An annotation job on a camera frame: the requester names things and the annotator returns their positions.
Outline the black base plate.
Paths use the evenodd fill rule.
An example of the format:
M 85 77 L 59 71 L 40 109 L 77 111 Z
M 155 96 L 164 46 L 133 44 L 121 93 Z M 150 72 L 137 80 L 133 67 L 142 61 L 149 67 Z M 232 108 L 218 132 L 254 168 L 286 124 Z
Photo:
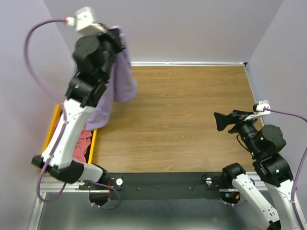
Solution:
M 237 205 L 241 194 L 222 181 L 221 172 L 109 173 L 108 187 L 89 182 L 79 189 L 89 192 L 91 202 L 103 205 L 108 200 L 214 199 Z

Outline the yellow plastic bin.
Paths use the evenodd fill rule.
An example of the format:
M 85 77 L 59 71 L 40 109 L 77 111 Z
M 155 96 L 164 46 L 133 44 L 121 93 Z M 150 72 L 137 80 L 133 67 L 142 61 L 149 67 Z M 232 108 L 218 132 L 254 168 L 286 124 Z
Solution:
M 56 105 L 43 152 L 37 156 L 39 162 L 44 164 L 48 161 L 47 166 L 57 169 L 67 168 L 72 161 L 85 163 L 74 160 L 72 155 L 80 133 L 93 111 L 93 107 L 81 107 L 80 103 L 73 99 Z M 92 143 L 86 162 L 89 164 L 92 163 L 97 131 L 91 132 Z

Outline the red t shirt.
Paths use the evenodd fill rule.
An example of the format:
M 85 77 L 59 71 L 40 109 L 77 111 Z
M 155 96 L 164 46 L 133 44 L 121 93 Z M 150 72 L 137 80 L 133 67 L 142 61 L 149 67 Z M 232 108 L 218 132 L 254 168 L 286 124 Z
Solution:
M 92 132 L 84 125 L 73 151 L 73 159 L 87 162 L 88 151 L 92 143 Z

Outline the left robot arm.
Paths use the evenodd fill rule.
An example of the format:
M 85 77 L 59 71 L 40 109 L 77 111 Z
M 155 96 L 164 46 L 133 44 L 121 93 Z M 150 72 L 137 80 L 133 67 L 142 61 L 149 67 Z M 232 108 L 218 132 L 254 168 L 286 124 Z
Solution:
M 106 91 L 116 54 L 124 49 L 118 28 L 81 37 L 72 57 L 77 71 L 69 82 L 61 117 L 51 141 L 32 164 L 65 183 L 106 183 L 107 171 L 95 164 L 73 159 L 81 131 Z

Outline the purple t shirt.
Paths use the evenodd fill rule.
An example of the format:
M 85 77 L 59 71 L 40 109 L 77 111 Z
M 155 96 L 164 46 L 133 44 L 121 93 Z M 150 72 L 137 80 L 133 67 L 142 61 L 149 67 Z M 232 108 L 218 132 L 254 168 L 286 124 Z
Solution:
M 138 92 L 137 80 L 132 75 L 130 52 L 125 34 L 120 25 L 115 25 L 112 28 L 119 29 L 120 40 L 124 49 L 116 54 L 106 91 L 86 122 L 86 129 L 90 131 L 102 128 L 108 123 L 113 102 L 129 103 Z

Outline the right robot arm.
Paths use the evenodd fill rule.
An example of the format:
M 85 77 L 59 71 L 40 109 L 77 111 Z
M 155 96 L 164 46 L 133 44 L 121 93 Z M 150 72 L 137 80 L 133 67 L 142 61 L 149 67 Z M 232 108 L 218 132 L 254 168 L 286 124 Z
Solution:
M 245 112 L 234 110 L 228 115 L 214 113 L 218 131 L 228 125 L 233 127 L 230 134 L 238 134 L 254 160 L 253 166 L 260 180 L 264 182 L 273 199 L 271 204 L 250 180 L 246 171 L 238 163 L 224 167 L 223 180 L 232 185 L 262 217 L 268 230 L 300 230 L 293 205 L 296 204 L 294 177 L 288 162 L 280 154 L 286 146 L 281 129 L 265 125 L 257 130 L 254 126 L 258 117 L 268 115 L 268 111 Z

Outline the aluminium frame rail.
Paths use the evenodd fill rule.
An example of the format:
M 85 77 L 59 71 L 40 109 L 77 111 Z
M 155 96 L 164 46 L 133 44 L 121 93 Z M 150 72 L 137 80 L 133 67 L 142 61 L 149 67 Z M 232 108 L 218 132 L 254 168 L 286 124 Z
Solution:
M 40 194 L 44 199 L 46 199 L 46 196 L 48 193 L 57 194 L 61 190 L 63 184 L 64 184 L 63 182 L 60 182 L 51 177 L 44 177 L 42 178 L 41 184 L 40 184 Z M 65 193 L 77 193 L 77 192 L 80 192 L 78 183 L 68 184 L 63 189 L 62 195 Z M 45 203 L 43 201 L 40 201 L 39 198 L 36 197 L 33 211 L 32 211 L 31 218 L 30 218 L 30 222 L 29 222 L 29 226 L 28 226 L 28 230 L 38 229 L 44 204 Z

